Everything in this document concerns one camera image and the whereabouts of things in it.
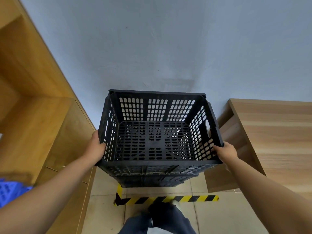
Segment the gray wall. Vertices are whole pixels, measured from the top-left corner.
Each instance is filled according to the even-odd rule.
[[[108,89],[312,101],[312,0],[21,0],[98,127]]]

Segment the hand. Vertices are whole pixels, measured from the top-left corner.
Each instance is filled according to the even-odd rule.
[[[224,142],[224,147],[214,145],[213,150],[216,151],[219,159],[225,164],[226,169],[229,171],[227,163],[233,158],[237,158],[237,152],[233,145]]]
[[[105,143],[99,142],[99,135],[98,131],[96,130],[95,132],[93,132],[83,156],[93,164],[96,164],[103,157],[105,147]]]

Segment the black plastic crate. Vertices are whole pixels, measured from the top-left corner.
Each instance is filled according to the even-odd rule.
[[[123,188],[132,187],[175,187],[198,175],[151,175],[151,176],[117,176],[115,179]]]
[[[106,149],[97,166],[123,187],[134,186],[118,177],[144,176],[137,187],[175,186],[222,163],[211,151],[223,141],[205,94],[109,90],[99,137]]]

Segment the wooden shelf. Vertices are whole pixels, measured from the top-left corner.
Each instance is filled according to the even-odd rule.
[[[18,0],[0,0],[0,177],[40,185],[80,157],[95,130]],[[81,233],[91,169],[48,233]]]

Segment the person's left hand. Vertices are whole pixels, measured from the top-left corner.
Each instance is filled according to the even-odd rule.
[[[106,144],[99,142],[98,131],[93,132],[83,156],[93,164],[96,164],[104,155]]]

